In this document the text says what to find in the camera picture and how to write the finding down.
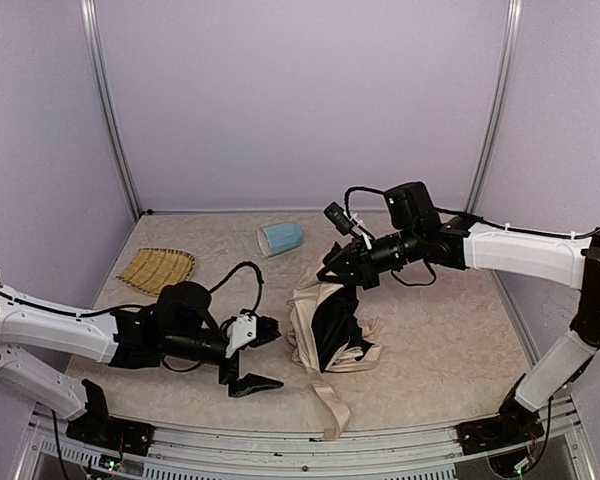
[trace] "black cable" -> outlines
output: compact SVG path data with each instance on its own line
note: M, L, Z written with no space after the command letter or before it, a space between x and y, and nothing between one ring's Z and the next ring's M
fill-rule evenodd
M542 443L542 449L538 454L538 458L534 459L533 463L529 468L522 472L523 475L528 474L531 470L536 468L544 455L544 452L547 450L547 444L549 443L549 432L551 431L551 405L553 404L553 397L549 398L549 405L547 406L547 431L544 434L544 442Z
M56 417L55 410L51 410L51 415L53 416L53 434L56 437L56 450L58 450L58 462L60 462L60 470L62 470L62 475L64 476L64 480L70 480L69 475L67 474L67 468L64 464L64 460L62 459L62 450L60 450L60 435L58 434L58 418Z
M349 209L349 197L351 196L351 194L353 192L367 192L367 193L374 193L376 195L383 195L384 196L384 192L382 190L378 190L377 188L371 188L371 187L363 187L361 185L356 185L355 187L349 187L347 188L347 191L344 192L344 211L347 214L347 217L349 219L351 219L351 210ZM361 225L357 225L357 227L363 231L364 233L366 233L369 238L371 240L375 240L376 237L373 236L373 234L367 230L366 228L364 228Z
M517 228L517 227L507 228L504 225L500 225L498 223L491 222L489 220L485 220L483 217L473 215L472 213L468 213L468 212L462 212L462 211L458 211L458 210L448 210L446 208L436 208L436 210L440 213L445 213L447 215L472 216L472 217L476 218L479 223L483 223L485 225L488 225L489 227L497 228L498 230L507 230L509 232L514 232L514 233L526 233L528 235L539 235L541 237L559 238L562 240L570 240L572 238L571 235L568 233L543 232L541 230L533 230L530 228ZM573 239L574 240L584 240L585 238L593 237L594 235L597 235L599 233L600 233L600 227L596 227L593 230L591 230L590 232L574 235Z
M0 296L2 298L9 300L10 302L17 303L19 305L24 305L26 307L35 308L36 310L42 310L44 312L53 313L55 315L62 315L65 317L72 317L72 318L91 318L91 317L97 317L98 315L104 315L105 313L116 312L118 310L124 310L127 308L144 308L145 307L145 305L137 305L137 304L133 304L133 303L128 303L128 304L124 304L124 305L117 305L115 307L105 308L103 310L95 310L93 312L88 312L88 313L78 313L78 312L69 312L67 310L58 310L57 308L47 307L46 305L40 305L38 303L29 302L22 298L12 297L11 295L7 295L6 293L4 293L1 290L0 290Z
M251 309L251 312L256 313L256 310L258 310L258 307L260 306L260 300L262 300L262 285L264 285L264 279L262 278L262 271L253 262L240 262L238 265L233 267L231 269L231 271L229 273L227 273L222 280L220 280L216 285L211 287L209 289L209 293L213 293L216 290L218 290L219 288L221 288L225 283L227 283L229 281L229 279L231 277L233 277L236 274L236 272L238 270L240 270L241 268L245 268L245 267L249 267L255 272L256 280L258 282L258 296L256 297L256 303L254 304L253 308Z
M162 363L162 366L164 368L166 368L167 370L171 370L172 372L176 372L176 373L189 373L189 372L193 372L194 370L197 370L198 368L200 368L202 366L203 362L194 363L190 367L181 368L181 369L173 368L171 365L169 365L167 363L167 361L165 360L164 357L162 357L162 360L160 361L160 363Z
M424 260L423 263L424 263L424 266L427 267L427 270L429 270L429 273L431 274L431 281L429 281L429 283L408 283L408 282L405 282L402 278L400 278L398 276L398 274L396 273L395 270L391 270L391 276L398 283L401 283L405 287L428 287L430 285L433 285L434 283L436 283L436 280L438 279L438 275L436 274L436 271L433 269L433 267L431 266L431 264L429 262L427 262L426 260Z

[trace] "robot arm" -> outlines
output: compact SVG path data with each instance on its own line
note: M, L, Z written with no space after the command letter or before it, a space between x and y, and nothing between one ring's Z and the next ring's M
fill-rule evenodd
M498 415L458 428L466 454L521 443L531 434L541 436L537 411L582 374L600 350L600 231L591 236L527 233L486 225L469 214L443 224L421 182L395 187L384 197L398 232L371 241L355 232L356 223L337 204L327 207L327 218L354 239L344 248L336 244L324 258L320 280L368 289L379 285L380 273L422 260L459 270L531 275L581 291L569 330L514 385Z
M110 417L98 385L57 372L21 345L126 369L158 367L166 355L215 364L218 382L228 386L231 397L280 388L281 382L259 375L239 378L239 350L279 337L277 321L243 311L221 328L208 311L210 304L210 291L192 282L164 288L155 304L137 312L125 306L77 309L0 284L0 382L68 420L70 438L113 450L124 438L124 451L146 455L151 425Z

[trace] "black bracket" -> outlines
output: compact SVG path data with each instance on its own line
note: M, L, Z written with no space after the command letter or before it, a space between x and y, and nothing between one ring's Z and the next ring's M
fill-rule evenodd
M109 416L102 388L89 380L83 380L82 384L87 390L87 412L69 421L67 437L107 450L146 457L154 427Z
M522 378L509 391L497 415L458 425L458 439L464 455L519 445L530 441L532 435L536 438L544 435L540 415L515 400L516 388Z

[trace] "blue cup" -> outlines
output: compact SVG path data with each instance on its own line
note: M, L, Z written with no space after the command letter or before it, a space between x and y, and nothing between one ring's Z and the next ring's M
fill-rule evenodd
M258 245L265 257L273 257L292 250L302 243L304 234L296 223L277 223L258 229Z

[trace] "beige tabletop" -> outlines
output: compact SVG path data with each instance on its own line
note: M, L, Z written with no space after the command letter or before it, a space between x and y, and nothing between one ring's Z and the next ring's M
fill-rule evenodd
M377 234L391 231L387 215L364 215ZM277 222L300 224L301 247L265 259L256 229ZM334 241L348 240L313 213L196 214L144 216L133 231L107 280L96 307L153 303L115 276L138 248L175 248L192 253L191 280L210 287L235 264L256 262L265 288L259 313L278 319L283 338L241 355L241 374L257 373L285 383L280 390L241 399L227 396L217 369L203 366L187 374L164 368L123 370L73 357L67 373L86 377L105 391L110 412L146 421L188 426L278 432L321 432L327 410L313 392L304 369L291 361L285 339L291 292L307 268L316 268ZM462 420L494 413L515 380L527 369L520 342L488 272L439 267L430 287L406 288L388 274L380 287L359 291L358 318L377 318L384 346L371 371L326 378L351 409L349 430L408 427ZM422 265L402 275L424 281ZM256 295L253 272L238 273L213 296L218 323L250 308ZM172 360L174 367L187 362Z

